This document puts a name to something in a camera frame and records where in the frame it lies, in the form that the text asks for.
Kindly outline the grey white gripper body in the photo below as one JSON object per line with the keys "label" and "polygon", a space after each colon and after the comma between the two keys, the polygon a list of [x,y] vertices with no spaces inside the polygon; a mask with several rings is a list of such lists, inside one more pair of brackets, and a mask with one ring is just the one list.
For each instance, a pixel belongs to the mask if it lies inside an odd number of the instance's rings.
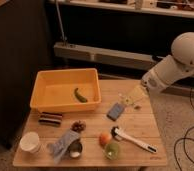
{"label": "grey white gripper body", "polygon": [[143,75],[141,78],[141,85],[152,92],[161,92],[164,89],[164,84],[154,69],[150,69]]}

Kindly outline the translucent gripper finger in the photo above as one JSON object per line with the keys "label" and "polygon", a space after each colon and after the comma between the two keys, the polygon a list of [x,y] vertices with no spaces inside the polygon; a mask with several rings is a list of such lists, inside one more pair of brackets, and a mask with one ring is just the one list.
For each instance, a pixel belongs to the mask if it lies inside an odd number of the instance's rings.
{"label": "translucent gripper finger", "polygon": [[133,103],[136,103],[146,97],[146,91],[142,86],[136,86],[130,93]]}
{"label": "translucent gripper finger", "polygon": [[132,100],[129,96],[120,94],[121,103],[125,106],[130,106],[132,104]]}

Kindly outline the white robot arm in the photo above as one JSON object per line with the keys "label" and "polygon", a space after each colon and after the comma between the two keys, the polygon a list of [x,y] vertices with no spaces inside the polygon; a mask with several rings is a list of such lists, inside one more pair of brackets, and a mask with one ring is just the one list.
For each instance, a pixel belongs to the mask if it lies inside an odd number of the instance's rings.
{"label": "white robot arm", "polygon": [[176,81],[194,75],[194,32],[177,36],[171,45],[171,54],[163,58],[141,78],[140,84],[126,95],[120,104],[131,106],[148,96],[160,93]]}

